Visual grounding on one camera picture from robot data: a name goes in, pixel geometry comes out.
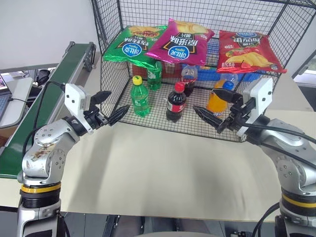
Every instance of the keyboard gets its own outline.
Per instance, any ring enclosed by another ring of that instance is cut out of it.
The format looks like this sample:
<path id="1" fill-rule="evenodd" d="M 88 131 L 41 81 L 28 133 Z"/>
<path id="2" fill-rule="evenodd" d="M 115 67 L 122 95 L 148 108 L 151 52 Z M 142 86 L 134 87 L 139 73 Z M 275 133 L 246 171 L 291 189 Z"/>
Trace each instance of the keyboard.
<path id="1" fill-rule="evenodd" d="M 11 95 L 0 95 L 0 119 L 2 118 L 2 115 L 4 114 L 4 111 L 9 103 Z"/>

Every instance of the green chip bag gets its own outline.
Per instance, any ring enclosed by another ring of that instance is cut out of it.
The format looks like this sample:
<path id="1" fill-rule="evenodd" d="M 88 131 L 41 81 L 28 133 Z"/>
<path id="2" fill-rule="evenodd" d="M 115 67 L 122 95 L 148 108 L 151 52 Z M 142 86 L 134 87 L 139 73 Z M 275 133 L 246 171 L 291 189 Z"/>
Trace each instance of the green chip bag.
<path id="1" fill-rule="evenodd" d="M 155 68 L 156 59 L 144 53 L 153 46 L 167 26 L 128 26 L 111 43 L 103 55 L 104 61 L 131 62 L 139 67 Z"/>

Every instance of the orange juice bottle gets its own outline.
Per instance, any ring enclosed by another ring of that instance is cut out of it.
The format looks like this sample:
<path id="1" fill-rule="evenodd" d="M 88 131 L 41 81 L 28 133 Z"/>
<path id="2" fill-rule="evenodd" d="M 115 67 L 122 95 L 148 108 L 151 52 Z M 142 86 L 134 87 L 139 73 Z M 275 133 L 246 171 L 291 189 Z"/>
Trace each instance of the orange juice bottle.
<path id="1" fill-rule="evenodd" d="M 227 75 L 222 74 L 221 79 L 215 84 L 214 89 L 224 88 L 227 90 L 232 90 L 234 87 L 233 80 L 237 78 L 236 74 L 230 74 L 230 79 L 227 78 Z M 214 113 L 215 116 L 221 117 L 223 111 L 227 108 L 227 102 L 220 99 L 214 92 L 211 92 L 209 101 L 206 108 Z"/>

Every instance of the robotic arm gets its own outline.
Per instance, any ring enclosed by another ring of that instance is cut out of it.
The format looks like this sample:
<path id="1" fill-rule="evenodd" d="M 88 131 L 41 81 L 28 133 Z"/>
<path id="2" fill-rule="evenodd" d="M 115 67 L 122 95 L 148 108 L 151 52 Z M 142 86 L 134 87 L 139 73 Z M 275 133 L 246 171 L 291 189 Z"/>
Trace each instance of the robotic arm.
<path id="1" fill-rule="evenodd" d="M 34 143 L 22 160 L 18 181 L 22 183 L 18 208 L 18 237 L 64 237 L 66 226 L 60 215 L 61 179 L 66 155 L 80 136 L 92 134 L 104 125 L 112 126 L 128 111 L 123 106 L 107 118 L 95 106 L 106 100 L 110 91 L 89 96 L 81 86 L 65 85 L 65 105 L 71 117 L 40 128 Z"/>
<path id="2" fill-rule="evenodd" d="M 218 133 L 225 128 L 261 147 L 276 166 L 282 187 L 279 202 L 281 215 L 276 217 L 277 237 L 316 236 L 316 151 L 303 137 L 287 134 L 302 130 L 278 119 L 262 115 L 272 101 L 272 79 L 252 82 L 243 95 L 225 89 L 214 89 L 221 99 L 233 103 L 231 112 L 221 120 L 203 107 L 194 106 L 205 122 Z"/>

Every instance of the bottle label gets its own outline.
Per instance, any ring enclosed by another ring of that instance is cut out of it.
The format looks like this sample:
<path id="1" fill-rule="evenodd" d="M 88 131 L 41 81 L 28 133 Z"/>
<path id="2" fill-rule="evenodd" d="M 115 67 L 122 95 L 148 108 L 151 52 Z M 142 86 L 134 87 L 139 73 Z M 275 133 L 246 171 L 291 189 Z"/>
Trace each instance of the bottle label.
<path id="1" fill-rule="evenodd" d="M 181 82 L 184 82 L 185 84 L 188 84 L 188 83 L 190 83 L 190 82 L 195 82 L 197 79 L 196 78 L 194 78 L 193 76 L 189 76 L 189 75 L 187 75 L 187 76 L 183 76 L 183 77 L 181 77 Z"/>
<path id="2" fill-rule="evenodd" d="M 147 77 L 148 77 L 148 79 L 156 79 L 155 73 L 153 73 L 149 70 L 147 70 Z"/>
<path id="3" fill-rule="evenodd" d="M 167 108 L 175 113 L 181 112 L 184 109 L 185 104 L 183 105 L 173 105 L 169 101 L 167 103 Z"/>
<path id="4" fill-rule="evenodd" d="M 141 99 L 141 100 L 133 100 L 134 106 L 147 106 L 148 105 L 148 97 Z"/>

